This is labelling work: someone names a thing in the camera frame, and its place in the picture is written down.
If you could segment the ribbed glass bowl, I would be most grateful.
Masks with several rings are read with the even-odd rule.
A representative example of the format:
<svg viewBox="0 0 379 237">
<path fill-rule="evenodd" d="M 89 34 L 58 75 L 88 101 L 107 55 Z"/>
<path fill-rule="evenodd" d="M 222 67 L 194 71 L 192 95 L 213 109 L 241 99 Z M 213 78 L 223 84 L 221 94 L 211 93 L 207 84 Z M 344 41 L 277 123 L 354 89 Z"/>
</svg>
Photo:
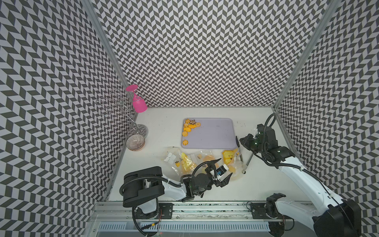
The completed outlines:
<svg viewBox="0 0 379 237">
<path fill-rule="evenodd" d="M 131 135 L 126 141 L 126 147 L 130 151 L 139 151 L 145 146 L 145 137 L 140 134 Z"/>
</svg>

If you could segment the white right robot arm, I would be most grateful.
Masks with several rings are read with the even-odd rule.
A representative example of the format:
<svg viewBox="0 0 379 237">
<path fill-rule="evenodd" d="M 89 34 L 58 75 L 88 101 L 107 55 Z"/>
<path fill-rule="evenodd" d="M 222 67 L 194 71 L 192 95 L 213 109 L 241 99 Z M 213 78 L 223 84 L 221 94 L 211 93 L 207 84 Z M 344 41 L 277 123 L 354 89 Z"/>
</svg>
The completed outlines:
<svg viewBox="0 0 379 237">
<path fill-rule="evenodd" d="M 312 207 L 274 193 L 266 199 L 268 218 L 289 217 L 307 226 L 319 237 L 361 236 L 361 208 L 352 199 L 343 199 L 324 185 L 300 162 L 287 147 L 279 146 L 275 131 L 259 124 L 257 134 L 248 134 L 240 144 L 267 166 L 274 167 L 289 177 L 309 198 Z"/>
</svg>

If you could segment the chrome glass drying rack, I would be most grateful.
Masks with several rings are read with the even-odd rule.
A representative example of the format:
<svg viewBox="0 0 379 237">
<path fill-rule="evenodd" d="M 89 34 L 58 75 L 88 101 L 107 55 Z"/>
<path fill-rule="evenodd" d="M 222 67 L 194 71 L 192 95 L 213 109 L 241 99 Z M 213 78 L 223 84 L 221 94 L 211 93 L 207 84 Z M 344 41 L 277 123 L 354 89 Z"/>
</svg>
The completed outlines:
<svg viewBox="0 0 379 237">
<path fill-rule="evenodd" d="M 95 104 L 100 114 L 106 118 L 119 111 L 130 122 L 131 134 L 140 134 L 146 138 L 149 130 L 145 125 L 136 122 L 139 113 L 133 108 L 132 100 L 133 93 L 121 88 L 112 90 L 109 95 L 99 97 L 95 100 Z"/>
</svg>

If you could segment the clear resealable bag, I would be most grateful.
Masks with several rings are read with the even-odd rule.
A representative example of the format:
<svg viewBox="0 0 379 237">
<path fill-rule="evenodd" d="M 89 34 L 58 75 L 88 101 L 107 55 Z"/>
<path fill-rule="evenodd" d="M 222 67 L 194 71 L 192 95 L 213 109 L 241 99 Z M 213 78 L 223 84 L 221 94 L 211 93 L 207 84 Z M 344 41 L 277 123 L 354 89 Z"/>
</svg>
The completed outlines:
<svg viewBox="0 0 379 237">
<path fill-rule="evenodd" d="M 234 150 L 224 150 L 222 152 L 224 164 L 228 166 L 232 173 L 231 180 L 236 181 L 242 178 L 246 173 L 247 166 L 241 160 L 241 152 L 237 147 Z"/>
</svg>

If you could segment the clear printed bag pile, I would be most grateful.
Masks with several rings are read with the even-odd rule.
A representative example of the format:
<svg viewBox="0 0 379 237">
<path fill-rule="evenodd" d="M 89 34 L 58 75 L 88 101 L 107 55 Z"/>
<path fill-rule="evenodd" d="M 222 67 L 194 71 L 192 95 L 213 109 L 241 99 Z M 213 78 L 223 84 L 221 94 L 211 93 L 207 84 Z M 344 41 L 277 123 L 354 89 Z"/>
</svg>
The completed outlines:
<svg viewBox="0 0 379 237">
<path fill-rule="evenodd" d="M 178 147 L 168 147 L 162 159 L 163 162 L 171 166 L 177 175 L 192 174 L 199 164 L 214 160 L 216 158 L 211 150 L 185 153 Z"/>
</svg>

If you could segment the lilac plastic tray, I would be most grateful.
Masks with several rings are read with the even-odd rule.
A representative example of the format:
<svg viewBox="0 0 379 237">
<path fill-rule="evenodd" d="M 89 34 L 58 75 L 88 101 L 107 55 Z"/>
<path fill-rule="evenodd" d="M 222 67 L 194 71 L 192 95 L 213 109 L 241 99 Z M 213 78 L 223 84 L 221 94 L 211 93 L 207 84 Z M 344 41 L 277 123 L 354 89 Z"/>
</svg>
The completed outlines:
<svg viewBox="0 0 379 237">
<path fill-rule="evenodd" d="M 186 124 L 185 120 L 195 120 L 201 126 L 196 127 Z M 181 140 L 188 140 L 189 144 L 181 146 L 185 149 L 223 149 L 232 150 L 237 147 L 235 130 L 230 118 L 187 118 L 183 120 L 183 131 L 188 133 L 187 137 L 182 135 Z"/>
</svg>

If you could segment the pink upside-down wine glass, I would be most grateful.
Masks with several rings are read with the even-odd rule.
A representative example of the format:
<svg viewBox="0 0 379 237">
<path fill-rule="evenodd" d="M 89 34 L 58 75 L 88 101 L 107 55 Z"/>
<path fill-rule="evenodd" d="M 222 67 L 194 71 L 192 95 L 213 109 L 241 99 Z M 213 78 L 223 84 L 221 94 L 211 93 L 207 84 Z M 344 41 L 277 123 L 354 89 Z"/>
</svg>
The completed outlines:
<svg viewBox="0 0 379 237">
<path fill-rule="evenodd" d="M 137 113 L 143 113 L 148 109 L 148 107 L 144 99 L 136 94 L 137 89 L 138 89 L 138 85 L 130 85 L 125 90 L 133 93 L 132 105 L 135 111 Z"/>
</svg>

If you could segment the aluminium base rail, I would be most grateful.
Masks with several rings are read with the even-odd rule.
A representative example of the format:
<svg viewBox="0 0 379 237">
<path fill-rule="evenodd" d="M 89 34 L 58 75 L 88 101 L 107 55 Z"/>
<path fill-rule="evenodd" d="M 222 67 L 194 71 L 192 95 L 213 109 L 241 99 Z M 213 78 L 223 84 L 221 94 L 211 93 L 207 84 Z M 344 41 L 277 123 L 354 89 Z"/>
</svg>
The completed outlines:
<svg viewBox="0 0 379 237">
<path fill-rule="evenodd" d="M 286 222 L 304 221 L 307 217 L 320 216 L 316 207 L 310 201 L 289 201 L 289 207 L 294 207 L 300 217 L 287 211 L 278 211 L 281 215 L 269 218 L 265 212 L 263 201 L 161 201 L 160 211 L 152 219 L 143 219 L 137 212 L 137 221 L 142 222 Z"/>
</svg>

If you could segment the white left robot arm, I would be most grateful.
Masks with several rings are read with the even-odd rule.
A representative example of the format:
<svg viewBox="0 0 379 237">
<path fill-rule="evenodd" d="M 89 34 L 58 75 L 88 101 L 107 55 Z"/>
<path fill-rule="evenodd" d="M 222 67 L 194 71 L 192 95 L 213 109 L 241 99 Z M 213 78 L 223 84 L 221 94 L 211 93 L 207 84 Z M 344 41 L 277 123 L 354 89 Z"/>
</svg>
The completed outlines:
<svg viewBox="0 0 379 237">
<path fill-rule="evenodd" d="M 233 173 L 227 165 L 217 167 L 220 160 L 204 161 L 195 167 L 192 174 L 183 175 L 179 182 L 163 175 L 162 168 L 154 166 L 135 171 L 124 176 L 119 189 L 122 206 L 139 208 L 148 215 L 159 211 L 160 196 L 187 202 L 196 196 L 202 197 L 206 191 L 228 185 Z"/>
</svg>

